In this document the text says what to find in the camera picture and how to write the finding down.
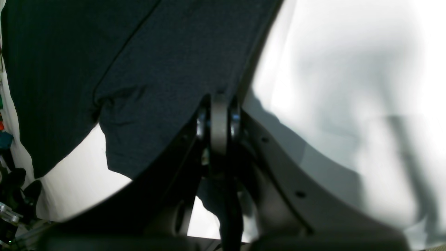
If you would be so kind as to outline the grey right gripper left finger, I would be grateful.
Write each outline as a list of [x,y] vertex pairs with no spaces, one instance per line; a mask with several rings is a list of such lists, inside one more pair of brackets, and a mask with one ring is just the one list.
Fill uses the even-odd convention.
[[52,227],[40,251],[199,251],[187,237],[212,121],[227,135],[227,101],[205,95],[188,123],[138,178],[85,213]]

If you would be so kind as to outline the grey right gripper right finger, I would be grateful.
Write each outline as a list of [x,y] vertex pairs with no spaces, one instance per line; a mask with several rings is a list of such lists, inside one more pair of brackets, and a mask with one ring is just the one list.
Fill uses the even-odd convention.
[[244,110],[228,110],[238,178],[257,210],[250,251],[408,251],[398,230],[342,202],[307,175]]

